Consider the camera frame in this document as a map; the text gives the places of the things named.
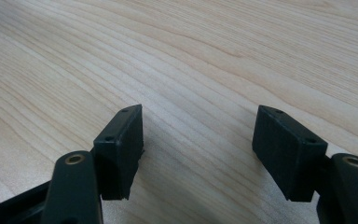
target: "wooden table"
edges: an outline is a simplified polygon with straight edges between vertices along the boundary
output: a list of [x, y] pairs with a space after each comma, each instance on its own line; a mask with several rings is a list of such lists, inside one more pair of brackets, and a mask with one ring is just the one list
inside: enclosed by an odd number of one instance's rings
[[358, 155], [358, 1], [0, 1], [0, 201], [144, 107], [105, 223], [318, 223], [252, 151], [258, 105]]

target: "black plastic part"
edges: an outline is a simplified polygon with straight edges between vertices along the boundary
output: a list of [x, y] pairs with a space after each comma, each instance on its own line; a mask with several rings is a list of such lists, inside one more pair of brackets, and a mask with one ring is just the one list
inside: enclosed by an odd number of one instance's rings
[[331, 158], [331, 163], [330, 183], [345, 223], [358, 223], [358, 157], [338, 153]]
[[0, 203], [0, 223], [40, 222], [49, 182]]
[[144, 147], [142, 106], [119, 111], [94, 140], [99, 191], [104, 200], [129, 199]]
[[91, 153], [75, 151], [57, 160], [41, 223], [103, 223]]
[[316, 206], [316, 211], [321, 224], [345, 223], [344, 215], [336, 198], [326, 200], [324, 197], [321, 197]]
[[310, 202], [327, 143], [281, 110], [258, 107], [253, 150], [287, 200]]

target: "small hole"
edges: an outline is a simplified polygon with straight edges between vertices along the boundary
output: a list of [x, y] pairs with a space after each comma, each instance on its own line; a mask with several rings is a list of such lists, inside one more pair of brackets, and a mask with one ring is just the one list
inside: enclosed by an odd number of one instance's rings
[[114, 136], [107, 136], [107, 137], [105, 137], [105, 140], [106, 141], [113, 141], [113, 140], [115, 140], [115, 137]]
[[354, 167], [358, 167], [358, 159], [355, 158], [355, 157], [347, 156], [347, 157], [342, 158], [342, 160], [344, 160], [349, 165], [352, 165]]
[[79, 220], [75, 217], [68, 217], [66, 220], [62, 221], [61, 224], [77, 224]]
[[79, 156], [74, 156], [74, 157], [71, 157], [69, 158], [69, 162], [77, 162], [77, 161], [80, 161], [81, 160], [81, 157]]
[[68, 165], [74, 165], [74, 164], [82, 162], [84, 159], [86, 159], [86, 158], [83, 155], [75, 154], [75, 155], [72, 155], [72, 156], [66, 158], [65, 163]]
[[316, 140], [313, 138], [306, 138], [305, 140], [309, 143], [316, 143]]

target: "light wood tabletop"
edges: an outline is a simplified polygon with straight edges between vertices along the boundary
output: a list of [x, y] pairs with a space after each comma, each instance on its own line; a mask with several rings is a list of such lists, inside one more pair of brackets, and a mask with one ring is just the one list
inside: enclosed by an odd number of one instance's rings
[[318, 223], [252, 151], [258, 105], [358, 155], [358, 1], [0, 1], [0, 202], [143, 105], [104, 223]]

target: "wood grain surface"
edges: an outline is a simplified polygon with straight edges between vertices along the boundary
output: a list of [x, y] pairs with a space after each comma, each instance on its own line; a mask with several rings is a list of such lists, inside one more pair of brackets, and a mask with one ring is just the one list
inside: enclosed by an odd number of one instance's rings
[[255, 114], [358, 155], [358, 1], [0, 1], [0, 201], [136, 104], [145, 154], [105, 223], [318, 223], [253, 153]]

